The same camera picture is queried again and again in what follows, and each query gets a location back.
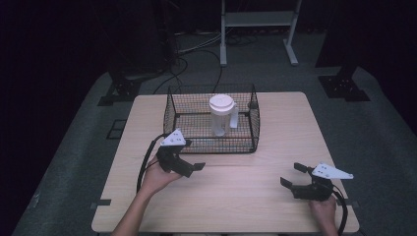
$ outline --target black square outline on floor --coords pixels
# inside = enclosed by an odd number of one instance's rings
[[[110,131],[107,133],[107,140],[120,140],[125,130],[127,120],[114,120]]]

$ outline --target wire basket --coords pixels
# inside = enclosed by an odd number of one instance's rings
[[[238,127],[217,137],[211,130],[209,99],[227,94],[237,103]],[[254,85],[169,87],[163,121],[164,134],[180,129],[191,145],[181,153],[252,153],[260,137],[260,109]]]

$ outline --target light wood tabletop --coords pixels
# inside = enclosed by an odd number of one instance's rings
[[[150,200],[141,232],[319,231],[308,202],[294,199],[279,183],[283,177],[296,185],[311,184],[307,173],[293,168],[294,162],[315,167],[323,161],[334,166],[308,99],[302,92],[258,92],[257,97],[261,113],[258,149],[248,154],[181,154],[192,164],[205,162],[206,166],[190,178],[171,183]],[[134,198],[149,144],[163,133],[165,105],[166,95],[135,99],[101,195],[111,202],[97,207],[91,225],[94,231],[113,231]],[[332,182],[348,198],[341,181]],[[344,232],[356,232],[358,220],[351,206],[348,210]],[[341,216],[338,206],[337,226]]]

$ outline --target gray carpet floor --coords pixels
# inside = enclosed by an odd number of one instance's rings
[[[336,167],[355,175],[343,181],[361,228],[367,235],[415,235],[417,232],[417,138],[381,91],[378,81],[358,68],[353,80],[371,99],[346,102],[328,98],[318,76],[334,75],[339,68],[315,68],[325,35],[296,33],[294,51],[299,65],[290,65],[282,44],[284,34],[259,35],[255,42],[228,47],[228,65],[221,84],[252,83],[257,91],[302,91],[327,142]],[[181,35],[178,45],[190,48],[209,35]],[[204,48],[218,55],[218,45]],[[214,84],[220,67],[206,51],[182,56],[186,70],[178,76],[184,85]],[[178,60],[173,73],[181,72]],[[140,94],[166,93],[180,83],[164,73],[144,82]],[[34,199],[14,235],[95,235],[91,222],[118,140],[106,139],[113,122],[127,119],[132,102],[97,106],[111,85],[107,73],[97,78],[80,107],[61,146],[39,184]]]

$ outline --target white lid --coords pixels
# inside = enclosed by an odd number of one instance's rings
[[[209,107],[215,115],[228,115],[234,107],[233,98],[226,94],[218,94],[209,99]]]

